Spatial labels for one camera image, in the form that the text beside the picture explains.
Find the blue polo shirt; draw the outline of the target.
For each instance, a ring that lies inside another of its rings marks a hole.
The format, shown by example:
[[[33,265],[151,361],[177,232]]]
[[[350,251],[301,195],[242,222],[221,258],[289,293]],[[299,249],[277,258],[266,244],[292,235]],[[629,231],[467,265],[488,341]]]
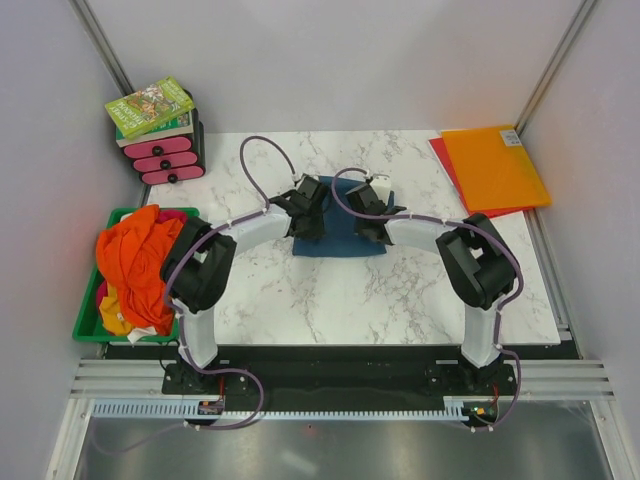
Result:
[[[317,177],[328,188],[324,200],[325,234],[317,241],[295,239],[292,254],[309,258],[363,258],[387,253],[385,245],[374,243],[358,236],[354,231],[356,217],[337,205],[331,192],[332,178]]]

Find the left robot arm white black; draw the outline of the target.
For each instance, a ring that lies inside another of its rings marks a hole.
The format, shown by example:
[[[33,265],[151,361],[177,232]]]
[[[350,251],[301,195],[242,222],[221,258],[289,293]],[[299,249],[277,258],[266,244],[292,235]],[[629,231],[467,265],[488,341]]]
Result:
[[[184,379],[196,392],[211,392],[219,382],[220,371],[211,363],[218,354],[214,306],[225,293],[234,258],[281,238],[322,238],[328,193],[320,180],[305,175],[296,188],[259,210],[217,226],[190,217],[182,227],[161,267],[161,279],[167,305],[177,317],[179,353],[189,364]]]

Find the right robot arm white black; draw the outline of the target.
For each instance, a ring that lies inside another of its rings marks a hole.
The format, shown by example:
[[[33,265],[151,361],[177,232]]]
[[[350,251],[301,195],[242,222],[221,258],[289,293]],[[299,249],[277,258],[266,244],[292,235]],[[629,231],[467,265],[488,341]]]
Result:
[[[389,207],[370,183],[346,193],[355,231],[373,242],[417,248],[440,256],[450,285],[464,304],[464,362],[458,381],[467,392],[483,392],[494,381],[491,366],[502,355],[502,309],[518,292],[519,263],[491,220],[474,214],[461,221],[428,219]]]

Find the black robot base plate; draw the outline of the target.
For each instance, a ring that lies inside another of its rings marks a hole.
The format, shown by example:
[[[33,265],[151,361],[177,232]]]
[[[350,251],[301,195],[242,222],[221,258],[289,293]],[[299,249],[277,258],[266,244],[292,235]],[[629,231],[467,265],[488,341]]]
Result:
[[[475,371],[453,346],[223,346],[204,375],[169,364],[165,394],[220,394],[234,407],[435,408],[447,396],[506,399],[516,391],[503,359]]]

